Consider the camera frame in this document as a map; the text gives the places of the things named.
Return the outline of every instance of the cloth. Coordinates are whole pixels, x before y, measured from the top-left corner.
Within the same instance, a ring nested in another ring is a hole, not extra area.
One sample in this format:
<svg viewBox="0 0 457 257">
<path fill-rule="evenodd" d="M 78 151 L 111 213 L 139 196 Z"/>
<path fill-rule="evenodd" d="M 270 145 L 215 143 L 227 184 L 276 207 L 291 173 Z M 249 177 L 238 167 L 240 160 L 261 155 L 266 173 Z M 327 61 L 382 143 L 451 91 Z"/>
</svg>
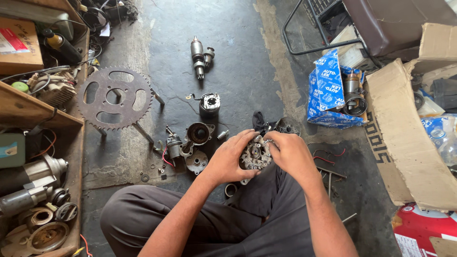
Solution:
<svg viewBox="0 0 457 257">
<path fill-rule="evenodd" d="M 100 225 L 116 256 L 137 256 L 181 197 L 147 185 L 114 193 L 102 210 Z M 206 201 L 182 256 L 313 257 L 302 188 L 272 163 L 224 203 Z"/>
</svg>

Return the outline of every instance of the cardboard box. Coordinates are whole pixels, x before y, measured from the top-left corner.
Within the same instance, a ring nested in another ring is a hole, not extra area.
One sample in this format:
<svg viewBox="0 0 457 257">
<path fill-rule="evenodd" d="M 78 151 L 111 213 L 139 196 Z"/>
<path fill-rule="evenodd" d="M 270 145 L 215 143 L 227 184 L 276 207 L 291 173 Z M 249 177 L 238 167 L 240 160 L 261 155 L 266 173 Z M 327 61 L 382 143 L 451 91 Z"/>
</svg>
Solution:
<svg viewBox="0 0 457 257">
<path fill-rule="evenodd" d="M 457 27 L 426 23 L 419 58 L 400 59 L 367 76 L 368 141 L 393 203 L 457 210 L 457 180 L 442 161 L 414 105 L 411 73 L 457 63 Z"/>
<path fill-rule="evenodd" d="M 345 104 L 341 73 L 350 74 L 352 70 L 350 67 L 340 66 L 338 50 L 329 51 L 314 63 L 316 68 L 309 74 L 307 121 L 339 129 L 361 126 L 368 122 L 366 115 L 354 117 L 333 112 Z M 363 81 L 364 74 L 361 70 L 356 69 L 354 73 Z"/>
<path fill-rule="evenodd" d="M 35 24 L 0 17 L 0 74 L 43 69 Z"/>
</svg>

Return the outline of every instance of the sprocket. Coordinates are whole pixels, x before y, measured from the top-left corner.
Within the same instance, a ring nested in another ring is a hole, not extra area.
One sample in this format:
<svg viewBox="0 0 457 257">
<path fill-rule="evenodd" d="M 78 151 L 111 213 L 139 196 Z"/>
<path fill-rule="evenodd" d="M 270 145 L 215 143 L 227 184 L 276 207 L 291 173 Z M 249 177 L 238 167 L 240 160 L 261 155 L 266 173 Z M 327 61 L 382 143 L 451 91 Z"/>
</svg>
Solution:
<svg viewBox="0 0 457 257">
<path fill-rule="evenodd" d="M 124 72 L 131 74 L 133 80 L 125 82 L 122 80 L 114 80 L 109 77 L 113 72 Z M 85 102 L 85 92 L 87 87 L 93 83 L 98 83 L 98 89 L 95 93 L 95 100 L 91 104 Z M 125 99 L 118 104 L 111 104 L 106 95 L 113 89 L 122 90 L 125 94 Z M 136 92 L 144 90 L 146 92 L 146 101 L 139 111 L 133 109 L 135 103 Z M 78 94 L 78 110 L 83 117 L 94 127 L 98 129 L 115 130 L 123 129 L 132 124 L 135 124 L 150 110 L 151 102 L 154 97 L 153 90 L 145 76 L 124 67 L 109 67 L 94 72 L 81 85 Z M 97 119 L 97 115 L 101 112 L 110 114 L 121 114 L 121 121 L 118 123 L 105 123 Z"/>
</svg>

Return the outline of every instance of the green cap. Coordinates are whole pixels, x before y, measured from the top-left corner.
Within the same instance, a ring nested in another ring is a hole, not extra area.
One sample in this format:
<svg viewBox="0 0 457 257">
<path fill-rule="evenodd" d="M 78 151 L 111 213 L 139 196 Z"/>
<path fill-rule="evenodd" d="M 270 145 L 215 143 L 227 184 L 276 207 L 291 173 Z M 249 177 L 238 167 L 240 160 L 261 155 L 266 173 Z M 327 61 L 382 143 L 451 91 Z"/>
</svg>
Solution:
<svg viewBox="0 0 457 257">
<path fill-rule="evenodd" d="M 13 84 L 11 84 L 11 86 L 24 93 L 28 92 L 28 86 L 24 82 L 17 81 L 17 82 L 14 82 Z"/>
</svg>

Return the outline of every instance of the plastic bottle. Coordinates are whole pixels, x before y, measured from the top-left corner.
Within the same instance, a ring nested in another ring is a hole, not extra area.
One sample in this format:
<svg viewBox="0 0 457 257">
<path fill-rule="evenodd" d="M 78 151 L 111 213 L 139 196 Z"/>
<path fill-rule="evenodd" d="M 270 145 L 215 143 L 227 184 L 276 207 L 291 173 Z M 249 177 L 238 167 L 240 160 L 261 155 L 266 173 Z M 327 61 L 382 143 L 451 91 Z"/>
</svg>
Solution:
<svg viewBox="0 0 457 257">
<path fill-rule="evenodd" d="M 83 57 L 76 50 L 70 42 L 68 42 L 64 37 L 59 34 L 54 34 L 50 29 L 43 29 L 41 32 L 46 37 L 46 42 L 55 50 L 59 51 L 69 62 L 70 64 L 75 64 L 80 62 Z"/>
<path fill-rule="evenodd" d="M 438 149 L 443 162 L 447 166 L 457 164 L 457 138 L 454 133 L 446 133 L 442 129 L 434 129 L 430 132 L 432 141 Z"/>
</svg>

